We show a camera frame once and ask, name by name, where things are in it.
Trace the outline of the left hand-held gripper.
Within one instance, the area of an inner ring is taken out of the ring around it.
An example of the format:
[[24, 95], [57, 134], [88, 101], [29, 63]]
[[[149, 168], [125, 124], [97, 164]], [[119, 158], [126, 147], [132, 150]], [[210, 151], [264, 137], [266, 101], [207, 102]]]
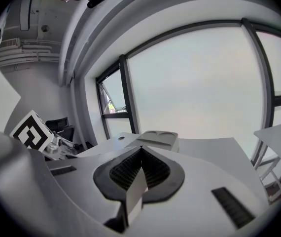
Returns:
[[13, 129], [10, 137], [28, 149], [41, 152], [46, 160], [76, 158], [78, 145], [74, 143], [75, 127], [68, 118], [43, 122], [35, 111], [30, 111]]

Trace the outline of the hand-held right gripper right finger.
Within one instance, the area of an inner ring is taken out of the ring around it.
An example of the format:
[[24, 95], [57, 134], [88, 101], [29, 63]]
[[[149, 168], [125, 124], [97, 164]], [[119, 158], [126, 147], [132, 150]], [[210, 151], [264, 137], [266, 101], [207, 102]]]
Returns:
[[228, 237], [237, 229], [212, 190], [225, 187], [252, 214], [261, 215], [268, 203], [240, 180], [214, 164], [155, 149], [184, 170], [181, 188], [166, 202], [145, 204], [130, 227], [128, 237]]

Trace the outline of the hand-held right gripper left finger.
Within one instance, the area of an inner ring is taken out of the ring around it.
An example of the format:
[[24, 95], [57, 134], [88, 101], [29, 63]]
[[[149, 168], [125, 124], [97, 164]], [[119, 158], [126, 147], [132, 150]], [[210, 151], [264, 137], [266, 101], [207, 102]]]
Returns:
[[47, 162], [66, 195], [97, 222], [123, 232], [142, 210], [142, 168], [136, 147]]

